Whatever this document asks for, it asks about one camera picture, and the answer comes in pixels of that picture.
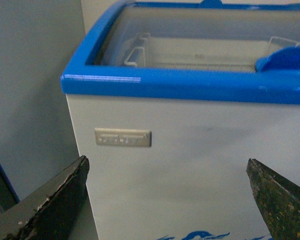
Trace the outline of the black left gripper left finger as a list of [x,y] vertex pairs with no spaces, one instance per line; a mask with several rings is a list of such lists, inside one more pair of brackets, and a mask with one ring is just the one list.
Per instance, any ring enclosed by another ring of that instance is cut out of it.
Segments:
[[81,156],[0,215],[0,240],[66,240],[86,197],[89,160]]

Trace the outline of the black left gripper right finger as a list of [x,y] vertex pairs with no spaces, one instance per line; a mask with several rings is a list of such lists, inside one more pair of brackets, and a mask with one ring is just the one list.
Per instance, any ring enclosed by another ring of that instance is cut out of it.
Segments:
[[250,158],[246,173],[255,203],[274,240],[300,240],[300,186]]

